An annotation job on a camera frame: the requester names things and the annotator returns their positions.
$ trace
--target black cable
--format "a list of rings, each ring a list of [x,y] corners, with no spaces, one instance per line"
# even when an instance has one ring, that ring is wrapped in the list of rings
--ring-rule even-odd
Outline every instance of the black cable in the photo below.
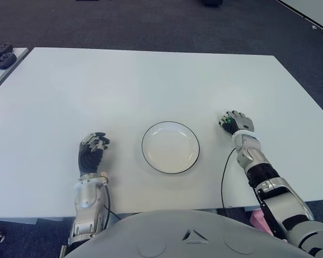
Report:
[[[108,198],[108,214],[107,214],[107,220],[106,220],[106,223],[104,225],[104,230],[107,229],[108,227],[108,222],[109,222],[109,218],[110,218],[110,208],[111,208],[111,203],[110,203],[110,194],[109,194],[109,189],[108,189],[108,186],[106,185],[105,186],[106,188],[106,192],[107,192],[107,198]]]
[[[121,218],[115,213],[113,212],[112,210],[110,210],[108,207],[106,207],[106,205],[104,204],[104,207],[112,214],[114,215],[118,220],[121,220]]]
[[[224,198],[223,198],[223,196],[222,196],[222,185],[223,185],[223,183],[224,183],[224,176],[225,176],[225,171],[226,171],[226,167],[227,167],[227,163],[228,163],[228,161],[229,161],[229,159],[230,159],[230,157],[231,157],[231,155],[232,155],[232,153],[235,151],[235,149],[236,148],[234,148],[232,151],[231,151],[231,153],[230,153],[230,155],[228,155],[228,157],[227,157],[227,161],[226,161],[226,164],[225,164],[225,167],[224,167],[224,171],[223,171],[223,173],[222,173],[222,178],[221,178],[221,203],[222,203],[222,209],[224,210],[224,215],[225,215],[225,217],[227,217],[227,214],[226,214],[226,209],[225,209],[225,205],[224,205]]]

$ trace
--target robotic hand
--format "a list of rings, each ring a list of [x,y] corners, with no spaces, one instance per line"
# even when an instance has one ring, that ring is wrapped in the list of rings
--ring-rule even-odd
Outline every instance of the robotic hand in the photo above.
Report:
[[[254,125],[249,117],[237,111],[226,112],[226,114],[219,120],[219,125],[230,134],[234,134],[238,130],[254,131]]]
[[[232,111],[227,112],[219,124],[232,134],[237,161],[274,236],[286,239],[315,257],[323,257],[323,223],[314,221],[308,206],[261,152],[251,119]]]
[[[80,142],[78,156],[80,179],[75,186],[77,190],[76,217],[69,237],[68,248],[63,247],[64,255],[93,238],[107,226],[109,211],[105,209],[105,200],[108,198],[109,192],[108,179],[105,173],[99,175],[97,169],[104,150],[108,148],[106,145],[109,143],[105,133],[99,132],[89,134]]]

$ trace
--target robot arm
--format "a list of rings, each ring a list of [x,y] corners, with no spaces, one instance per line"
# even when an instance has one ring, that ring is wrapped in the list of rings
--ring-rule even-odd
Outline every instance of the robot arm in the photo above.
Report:
[[[109,144],[109,140],[104,136],[105,133],[91,133],[81,141],[79,146],[80,178],[75,185],[76,217],[69,237],[67,253],[99,234],[108,223],[109,211],[105,209],[108,179],[105,173],[101,175],[97,173],[103,151]]]
[[[219,124],[232,134],[237,162],[244,169],[274,236],[315,257],[323,257],[323,223],[314,221],[308,206],[261,152],[251,119],[233,111],[227,112]]]

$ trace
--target robot finger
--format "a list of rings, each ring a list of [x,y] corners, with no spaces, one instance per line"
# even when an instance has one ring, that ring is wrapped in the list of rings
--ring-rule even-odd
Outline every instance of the robot finger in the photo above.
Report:
[[[240,113],[236,110],[232,111],[232,114],[236,117],[240,116]]]

